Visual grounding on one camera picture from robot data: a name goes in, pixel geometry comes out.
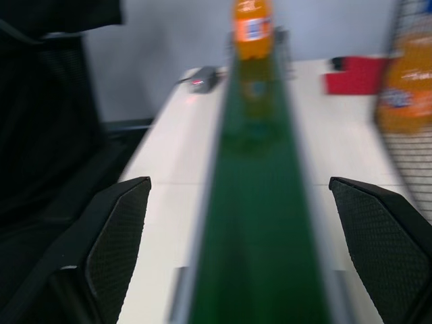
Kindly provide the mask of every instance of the bottle label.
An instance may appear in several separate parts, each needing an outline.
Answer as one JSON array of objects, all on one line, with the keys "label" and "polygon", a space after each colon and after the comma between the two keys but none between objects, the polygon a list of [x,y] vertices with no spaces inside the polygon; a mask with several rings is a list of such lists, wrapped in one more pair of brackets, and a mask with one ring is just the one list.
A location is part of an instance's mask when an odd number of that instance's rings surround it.
[{"label": "bottle label", "polygon": [[259,41],[271,32],[270,18],[237,20],[236,39],[238,42]]},{"label": "bottle label", "polygon": [[432,115],[432,90],[404,91],[388,88],[384,90],[381,102],[384,107],[406,117]]}]

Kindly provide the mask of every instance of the small black device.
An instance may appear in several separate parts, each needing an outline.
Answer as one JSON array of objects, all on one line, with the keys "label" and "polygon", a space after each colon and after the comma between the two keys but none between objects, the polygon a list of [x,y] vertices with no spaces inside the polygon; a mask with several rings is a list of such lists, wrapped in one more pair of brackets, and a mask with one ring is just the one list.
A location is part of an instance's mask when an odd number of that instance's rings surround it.
[{"label": "small black device", "polygon": [[190,78],[190,92],[209,93],[215,87],[217,80],[217,68],[205,66]]}]

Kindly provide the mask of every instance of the textured black pad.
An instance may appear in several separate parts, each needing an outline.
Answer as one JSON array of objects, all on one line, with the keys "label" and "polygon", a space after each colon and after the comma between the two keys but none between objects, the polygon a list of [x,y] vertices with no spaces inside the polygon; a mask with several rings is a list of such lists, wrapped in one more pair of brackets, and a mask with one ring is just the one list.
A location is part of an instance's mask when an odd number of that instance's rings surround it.
[{"label": "textured black pad", "polygon": [[86,276],[104,324],[117,323],[134,272],[146,213],[149,183],[122,196],[94,244]]},{"label": "textured black pad", "polygon": [[331,190],[352,262],[381,318],[406,323],[429,285],[429,256],[378,198],[338,181]]}]

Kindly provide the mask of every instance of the orange soda bottle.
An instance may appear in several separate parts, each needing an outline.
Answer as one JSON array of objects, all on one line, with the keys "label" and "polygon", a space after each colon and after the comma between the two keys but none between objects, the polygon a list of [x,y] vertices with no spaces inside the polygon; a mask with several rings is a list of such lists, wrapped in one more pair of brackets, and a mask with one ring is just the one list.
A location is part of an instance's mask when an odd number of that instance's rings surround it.
[{"label": "orange soda bottle", "polygon": [[432,0],[420,24],[403,36],[381,95],[377,121],[385,132],[414,133],[432,122]]},{"label": "orange soda bottle", "polygon": [[270,0],[236,0],[234,35],[241,60],[263,59],[273,49]]}]

